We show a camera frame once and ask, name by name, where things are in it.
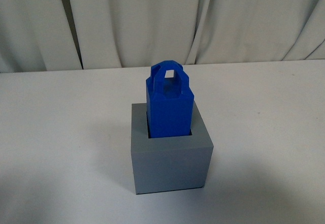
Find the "gray box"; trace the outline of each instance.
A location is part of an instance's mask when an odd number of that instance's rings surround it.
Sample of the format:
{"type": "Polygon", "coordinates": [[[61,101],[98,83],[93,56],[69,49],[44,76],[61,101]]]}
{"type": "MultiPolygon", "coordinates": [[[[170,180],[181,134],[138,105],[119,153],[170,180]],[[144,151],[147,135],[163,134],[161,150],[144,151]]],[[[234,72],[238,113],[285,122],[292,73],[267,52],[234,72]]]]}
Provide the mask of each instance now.
{"type": "Polygon", "coordinates": [[[204,186],[213,143],[195,102],[191,133],[149,138],[146,103],[132,104],[131,157],[136,194],[204,186]]]}

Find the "blue handle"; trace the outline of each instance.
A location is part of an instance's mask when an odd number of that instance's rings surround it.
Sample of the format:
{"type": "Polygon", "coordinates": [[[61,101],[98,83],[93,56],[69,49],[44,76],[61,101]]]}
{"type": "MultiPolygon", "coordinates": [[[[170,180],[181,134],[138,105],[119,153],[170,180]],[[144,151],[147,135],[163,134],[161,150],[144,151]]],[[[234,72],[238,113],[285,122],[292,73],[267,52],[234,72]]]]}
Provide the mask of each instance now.
{"type": "Polygon", "coordinates": [[[184,72],[183,66],[173,60],[165,60],[151,67],[150,83],[153,85],[153,93],[164,94],[166,71],[174,70],[174,86],[180,86],[180,93],[186,94],[189,90],[189,78],[184,72]]]}

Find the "white tabletop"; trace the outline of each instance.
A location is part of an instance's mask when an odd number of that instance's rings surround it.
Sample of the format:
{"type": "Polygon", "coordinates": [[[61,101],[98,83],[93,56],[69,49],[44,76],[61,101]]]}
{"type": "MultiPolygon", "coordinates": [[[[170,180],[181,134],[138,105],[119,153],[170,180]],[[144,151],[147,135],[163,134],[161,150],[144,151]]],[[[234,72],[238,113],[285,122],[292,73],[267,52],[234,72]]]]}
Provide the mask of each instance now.
{"type": "Polygon", "coordinates": [[[185,66],[204,188],[136,195],[150,68],[0,74],[0,223],[325,223],[325,60],[185,66]]]}

